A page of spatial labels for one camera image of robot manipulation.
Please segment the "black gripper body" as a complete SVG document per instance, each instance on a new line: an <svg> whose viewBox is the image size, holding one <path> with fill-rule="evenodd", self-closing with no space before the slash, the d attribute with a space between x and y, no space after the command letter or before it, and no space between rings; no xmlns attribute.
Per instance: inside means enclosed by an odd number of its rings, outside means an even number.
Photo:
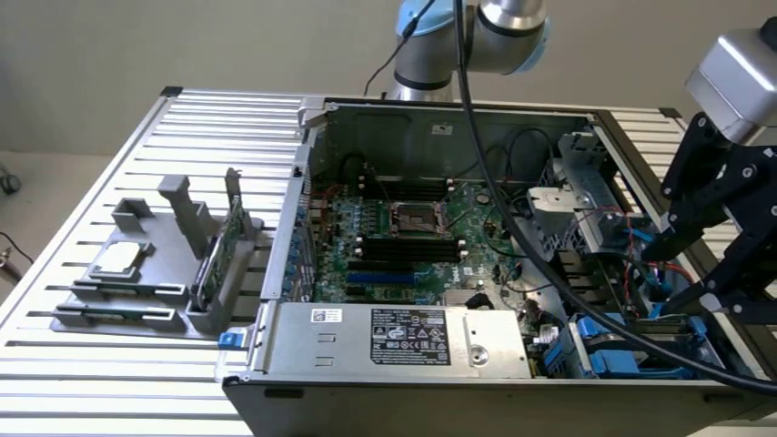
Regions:
<svg viewBox="0 0 777 437"><path fill-rule="evenodd" d="M776 147L734 145L724 172L724 205L748 238L772 233L776 226Z"/></svg>

